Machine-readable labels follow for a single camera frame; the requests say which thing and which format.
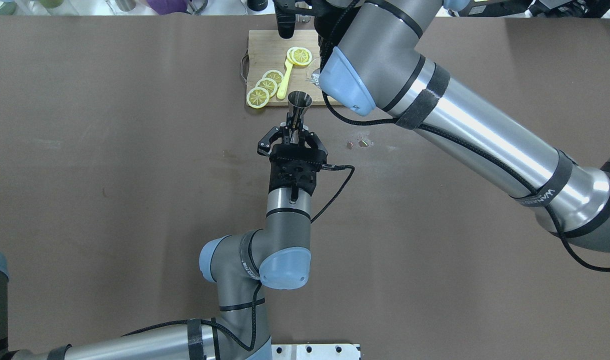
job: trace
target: yellow spoon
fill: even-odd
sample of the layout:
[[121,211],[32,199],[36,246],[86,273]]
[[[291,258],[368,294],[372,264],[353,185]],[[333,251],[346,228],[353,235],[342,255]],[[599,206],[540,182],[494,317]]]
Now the yellow spoon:
[[303,47],[294,46],[287,50],[287,57],[285,59],[285,75],[282,77],[282,82],[278,86],[278,91],[276,91],[276,98],[278,100],[283,100],[287,95],[287,84],[290,81],[290,75],[292,74],[292,69],[294,66],[308,66],[312,62],[312,53],[305,48],[305,50],[309,53],[309,61],[307,63],[297,63],[294,61],[292,57],[292,53],[297,49],[304,49]]
[[290,58],[289,52],[287,53],[287,58],[285,59],[285,75],[282,76],[282,81],[278,86],[278,91],[276,91],[276,98],[279,100],[283,100],[287,95],[287,83],[290,81],[290,75],[292,74],[292,68],[294,64]]

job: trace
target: bottle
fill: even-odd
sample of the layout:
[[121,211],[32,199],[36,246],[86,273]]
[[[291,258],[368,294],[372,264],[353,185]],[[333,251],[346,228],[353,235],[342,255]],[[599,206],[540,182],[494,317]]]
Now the bottle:
[[78,16],[79,12],[70,0],[38,0],[50,15],[54,16]]
[[267,7],[267,0],[247,0],[247,7],[253,12],[261,12]]

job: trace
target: brown table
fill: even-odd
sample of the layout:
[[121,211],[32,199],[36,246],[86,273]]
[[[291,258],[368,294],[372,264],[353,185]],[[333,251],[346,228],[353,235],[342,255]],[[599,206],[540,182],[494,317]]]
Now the brown table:
[[[255,146],[286,110],[244,105],[239,61],[248,30],[274,27],[0,17],[11,349],[216,314],[198,254],[264,225]],[[609,157],[610,20],[441,18],[419,50],[580,164]],[[364,360],[610,359],[610,274],[576,264],[530,210],[412,132],[324,108],[306,121],[330,162],[357,171],[314,223],[307,286],[268,291],[276,344],[360,343]],[[373,145],[348,149],[357,139]],[[314,209],[342,178],[319,176]]]

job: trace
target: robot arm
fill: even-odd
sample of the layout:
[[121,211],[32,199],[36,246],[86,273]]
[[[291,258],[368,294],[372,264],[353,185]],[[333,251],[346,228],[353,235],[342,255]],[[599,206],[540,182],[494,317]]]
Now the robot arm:
[[0,360],[270,360],[262,286],[291,290],[308,282],[311,223],[334,200],[311,215],[317,173],[350,169],[345,183],[353,173],[351,165],[328,164],[327,149],[304,125],[303,115],[312,98],[293,91],[287,100],[286,121],[272,127],[257,144],[259,155],[268,157],[271,164],[265,228],[214,239],[200,252],[200,271],[218,290],[218,317],[170,321],[118,339],[68,344],[46,353],[8,351],[9,274],[0,253]]
[[[365,0],[350,10],[358,3],[329,32],[314,22],[324,94],[361,116],[387,112],[386,123],[417,132],[534,210],[572,256],[567,241],[610,253],[610,160],[602,170],[579,166],[415,50],[440,7],[459,11],[469,1]],[[346,29],[345,17],[353,18]]]

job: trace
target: dried lemon slice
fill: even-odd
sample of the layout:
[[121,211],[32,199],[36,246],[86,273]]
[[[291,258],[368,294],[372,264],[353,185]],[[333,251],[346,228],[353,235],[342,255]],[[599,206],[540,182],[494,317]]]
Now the dried lemon slice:
[[287,59],[291,59],[292,58],[292,51],[294,51],[296,49],[300,49],[300,47],[292,46],[291,48],[287,49]]
[[291,57],[291,62],[297,66],[308,66],[314,59],[312,51],[304,47],[295,48],[288,54]]
[[265,89],[269,93],[270,98],[272,96],[275,96],[276,92],[278,91],[278,84],[276,83],[276,81],[270,79],[269,77],[264,77],[258,80],[256,86]]
[[274,80],[276,84],[280,85],[283,82],[283,73],[279,70],[269,70],[263,74],[262,78],[270,78]]
[[261,109],[269,103],[269,98],[269,92],[266,89],[257,86],[247,93],[247,105],[250,105],[250,107],[254,109]]

